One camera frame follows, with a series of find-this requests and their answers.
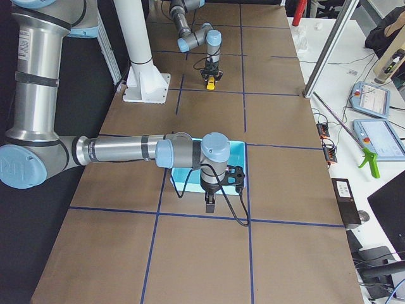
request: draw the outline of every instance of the green clip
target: green clip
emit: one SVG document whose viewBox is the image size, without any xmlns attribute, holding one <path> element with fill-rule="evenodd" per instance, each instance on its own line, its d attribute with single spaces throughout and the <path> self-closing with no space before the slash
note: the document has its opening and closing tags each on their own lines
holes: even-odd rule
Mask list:
<svg viewBox="0 0 405 304">
<path fill-rule="evenodd" d="M 380 172 L 378 171 L 378 167 L 377 167 L 377 154 L 371 152 L 368 148 L 363 148 L 363 152 L 364 152 L 364 160 L 361 163 L 361 165 L 359 166 L 359 168 L 363 168 L 364 165 L 366 165 L 366 163 L 369 163 L 371 175 L 374 178 L 379 179 Z"/>
</svg>

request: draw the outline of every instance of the red object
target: red object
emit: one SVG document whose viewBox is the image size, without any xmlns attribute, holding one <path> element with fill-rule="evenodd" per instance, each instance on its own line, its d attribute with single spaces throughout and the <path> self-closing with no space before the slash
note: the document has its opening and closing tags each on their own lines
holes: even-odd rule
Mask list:
<svg viewBox="0 0 405 304">
<path fill-rule="evenodd" d="M 302 14 L 304 13 L 306 7 L 306 0 L 299 0 L 296 13 L 294 14 L 294 19 L 292 21 L 292 26 L 297 27 L 301 21 Z"/>
</svg>

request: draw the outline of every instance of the black jacket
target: black jacket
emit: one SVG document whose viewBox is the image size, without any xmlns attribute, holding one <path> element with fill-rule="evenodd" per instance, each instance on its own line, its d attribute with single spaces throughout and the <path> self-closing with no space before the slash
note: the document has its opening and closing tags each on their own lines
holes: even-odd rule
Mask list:
<svg viewBox="0 0 405 304">
<path fill-rule="evenodd" d="M 393 24 L 403 11 L 405 11 L 405 6 L 394 8 L 383 20 L 381 20 L 377 27 L 368 34 L 365 43 L 366 48 L 373 49 L 379 58 L 381 58 L 400 31 L 400 29 L 396 30 L 391 36 L 386 37 L 384 35 L 385 28 Z"/>
</svg>

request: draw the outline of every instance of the white label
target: white label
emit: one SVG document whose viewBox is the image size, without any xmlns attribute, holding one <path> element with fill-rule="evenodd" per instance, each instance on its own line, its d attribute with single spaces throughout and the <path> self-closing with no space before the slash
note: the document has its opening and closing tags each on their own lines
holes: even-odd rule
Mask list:
<svg viewBox="0 0 405 304">
<path fill-rule="evenodd" d="M 349 187 L 347 182 L 336 182 L 337 190 L 341 198 L 350 198 Z"/>
<path fill-rule="evenodd" d="M 20 38 L 18 40 L 18 59 L 30 59 L 30 42 L 31 33 L 26 30 L 20 31 Z"/>
</svg>

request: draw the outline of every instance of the teal bin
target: teal bin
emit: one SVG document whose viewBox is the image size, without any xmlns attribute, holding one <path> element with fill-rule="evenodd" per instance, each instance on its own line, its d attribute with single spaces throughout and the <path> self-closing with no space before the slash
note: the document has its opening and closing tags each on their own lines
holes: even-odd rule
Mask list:
<svg viewBox="0 0 405 304">
<path fill-rule="evenodd" d="M 243 172 L 246 173 L 246 160 L 245 160 L 245 143 L 242 141 L 230 141 L 230 157 L 228 165 L 231 166 L 241 166 Z M 185 179 L 190 172 L 190 168 L 173 168 L 171 174 L 173 176 L 174 183 L 178 191 L 183 190 Z M 195 170 L 191 173 L 189 181 L 185 187 L 187 192 L 199 192 L 204 193 L 205 191 L 200 186 L 200 170 Z M 228 195 L 239 195 L 235 191 L 235 186 L 224 186 L 223 190 Z"/>
</svg>

